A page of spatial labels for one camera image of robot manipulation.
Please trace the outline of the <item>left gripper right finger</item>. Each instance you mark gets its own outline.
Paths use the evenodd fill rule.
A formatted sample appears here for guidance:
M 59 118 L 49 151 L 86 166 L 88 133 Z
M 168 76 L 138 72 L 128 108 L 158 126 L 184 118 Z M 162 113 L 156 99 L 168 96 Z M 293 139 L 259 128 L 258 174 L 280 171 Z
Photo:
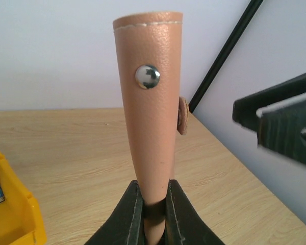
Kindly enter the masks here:
M 199 217 L 177 180 L 168 185 L 164 244 L 224 245 Z

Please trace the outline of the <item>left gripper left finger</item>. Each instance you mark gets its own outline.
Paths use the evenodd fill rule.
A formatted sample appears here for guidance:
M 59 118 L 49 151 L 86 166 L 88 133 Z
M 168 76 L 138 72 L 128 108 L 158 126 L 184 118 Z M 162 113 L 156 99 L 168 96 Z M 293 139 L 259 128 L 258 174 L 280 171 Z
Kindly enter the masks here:
M 144 244 L 143 199 L 136 180 L 132 180 L 106 222 L 86 244 Z

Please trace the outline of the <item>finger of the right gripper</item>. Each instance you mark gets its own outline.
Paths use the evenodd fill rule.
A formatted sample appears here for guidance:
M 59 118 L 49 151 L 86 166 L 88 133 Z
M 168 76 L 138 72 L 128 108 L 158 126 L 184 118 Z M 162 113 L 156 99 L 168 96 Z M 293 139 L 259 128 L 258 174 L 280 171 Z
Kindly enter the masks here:
M 306 165 L 306 99 L 257 116 L 257 110 L 306 93 L 306 73 L 238 99 L 233 121 L 257 134 L 258 145 Z

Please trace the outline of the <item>tan leather card holder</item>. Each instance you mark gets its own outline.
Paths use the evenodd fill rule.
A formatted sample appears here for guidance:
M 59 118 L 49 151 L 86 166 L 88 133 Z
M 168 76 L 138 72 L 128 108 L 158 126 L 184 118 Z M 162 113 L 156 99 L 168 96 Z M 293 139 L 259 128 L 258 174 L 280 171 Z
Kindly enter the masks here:
M 113 22 L 133 166 L 144 201 L 144 234 L 158 244 L 174 175 L 182 48 L 180 12 L 149 12 Z

